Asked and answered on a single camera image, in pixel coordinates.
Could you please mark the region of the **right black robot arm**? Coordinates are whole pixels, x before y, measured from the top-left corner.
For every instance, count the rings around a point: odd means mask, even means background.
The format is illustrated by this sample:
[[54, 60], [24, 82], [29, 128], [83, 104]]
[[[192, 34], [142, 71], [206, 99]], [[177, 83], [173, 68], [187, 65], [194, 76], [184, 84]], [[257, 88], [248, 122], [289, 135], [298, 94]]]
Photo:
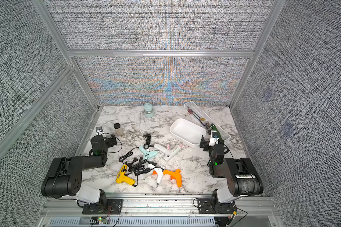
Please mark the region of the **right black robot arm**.
[[226, 158], [228, 148], [218, 138], [207, 141], [201, 137], [199, 147], [209, 154], [209, 174], [226, 179], [226, 186], [214, 190], [210, 199], [198, 199], [200, 214], [232, 213], [237, 199], [263, 193], [263, 183], [250, 158]]

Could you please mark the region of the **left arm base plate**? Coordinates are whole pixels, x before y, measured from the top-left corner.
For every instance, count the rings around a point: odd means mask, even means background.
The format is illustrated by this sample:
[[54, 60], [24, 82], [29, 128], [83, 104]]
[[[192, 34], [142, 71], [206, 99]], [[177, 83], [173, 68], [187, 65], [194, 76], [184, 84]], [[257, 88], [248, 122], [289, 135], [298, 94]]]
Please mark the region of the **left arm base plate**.
[[107, 199], [105, 204], [90, 203], [84, 204], [83, 215], [100, 215], [100, 214], [120, 214], [123, 207], [123, 199]]

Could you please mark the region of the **mint green glue gun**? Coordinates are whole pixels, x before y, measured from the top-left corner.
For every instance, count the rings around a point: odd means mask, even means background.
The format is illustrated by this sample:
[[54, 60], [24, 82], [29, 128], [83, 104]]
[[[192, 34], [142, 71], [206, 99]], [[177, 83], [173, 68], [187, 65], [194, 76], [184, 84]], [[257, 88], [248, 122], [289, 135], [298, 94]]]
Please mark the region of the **mint green glue gun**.
[[140, 146], [139, 150], [143, 153], [143, 158], [146, 160], [150, 160], [159, 154], [159, 151], [157, 151], [157, 150], [148, 151], [143, 146]]

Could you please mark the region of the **white storage box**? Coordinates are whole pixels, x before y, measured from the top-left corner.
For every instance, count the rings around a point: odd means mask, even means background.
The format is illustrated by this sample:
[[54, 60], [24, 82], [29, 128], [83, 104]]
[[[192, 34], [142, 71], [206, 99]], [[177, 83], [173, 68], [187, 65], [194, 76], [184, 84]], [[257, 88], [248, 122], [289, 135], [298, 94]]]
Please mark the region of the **white storage box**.
[[206, 130], [186, 119], [179, 118], [170, 126], [172, 136], [192, 148], [198, 148]]

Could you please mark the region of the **yellow glue gun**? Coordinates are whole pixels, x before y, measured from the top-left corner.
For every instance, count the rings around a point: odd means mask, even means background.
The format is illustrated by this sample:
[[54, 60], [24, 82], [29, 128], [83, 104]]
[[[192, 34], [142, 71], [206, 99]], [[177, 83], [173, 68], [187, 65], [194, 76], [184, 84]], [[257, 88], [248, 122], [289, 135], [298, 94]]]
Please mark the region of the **yellow glue gun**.
[[128, 177], [128, 175], [127, 175], [127, 165], [126, 164], [124, 164], [121, 167], [120, 171], [118, 172], [117, 177], [116, 177], [116, 183], [118, 183], [118, 184], [126, 183], [130, 186], [136, 187], [135, 180]]

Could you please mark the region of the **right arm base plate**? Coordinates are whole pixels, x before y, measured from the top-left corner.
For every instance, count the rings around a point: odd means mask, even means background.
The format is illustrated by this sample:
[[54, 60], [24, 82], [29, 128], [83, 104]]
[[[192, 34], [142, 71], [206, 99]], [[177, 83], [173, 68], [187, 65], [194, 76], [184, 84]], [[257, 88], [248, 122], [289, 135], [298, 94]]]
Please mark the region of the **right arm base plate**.
[[219, 203], [213, 199], [197, 199], [199, 214], [233, 214], [236, 212], [234, 204]]

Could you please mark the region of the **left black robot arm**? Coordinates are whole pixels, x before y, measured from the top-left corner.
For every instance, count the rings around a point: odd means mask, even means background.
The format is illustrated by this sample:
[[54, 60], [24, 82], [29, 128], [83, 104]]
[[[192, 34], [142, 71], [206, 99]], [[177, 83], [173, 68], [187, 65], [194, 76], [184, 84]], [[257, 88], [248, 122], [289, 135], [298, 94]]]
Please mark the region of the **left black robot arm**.
[[74, 200], [82, 207], [83, 214], [110, 213], [106, 193], [82, 182], [84, 170], [102, 168], [108, 160], [108, 149], [117, 145], [115, 135], [103, 134], [91, 138], [92, 149], [87, 156], [53, 159], [41, 186], [44, 197], [57, 200]]

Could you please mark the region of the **white pink glue gun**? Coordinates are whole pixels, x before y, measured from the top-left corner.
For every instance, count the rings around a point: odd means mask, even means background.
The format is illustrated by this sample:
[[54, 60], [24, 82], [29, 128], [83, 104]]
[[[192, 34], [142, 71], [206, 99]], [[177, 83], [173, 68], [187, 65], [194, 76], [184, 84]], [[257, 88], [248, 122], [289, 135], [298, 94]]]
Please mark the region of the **white pink glue gun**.
[[180, 145], [176, 145], [173, 149], [169, 150], [160, 144], [155, 144], [154, 148], [158, 151], [161, 151], [164, 154], [164, 160], [169, 162], [173, 159], [181, 150], [182, 147]]

